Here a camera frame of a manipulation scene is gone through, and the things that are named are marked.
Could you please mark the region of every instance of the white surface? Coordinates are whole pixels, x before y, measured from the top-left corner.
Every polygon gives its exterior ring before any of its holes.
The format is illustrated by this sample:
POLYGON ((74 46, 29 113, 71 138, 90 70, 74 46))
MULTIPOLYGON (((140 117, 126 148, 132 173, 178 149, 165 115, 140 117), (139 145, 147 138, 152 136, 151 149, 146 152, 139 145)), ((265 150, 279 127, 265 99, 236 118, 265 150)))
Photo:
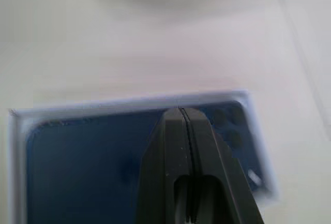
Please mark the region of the white surface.
POLYGON ((330 144, 278 0, 0 0, 8 108, 245 88, 280 184, 266 223, 327 223, 330 144))

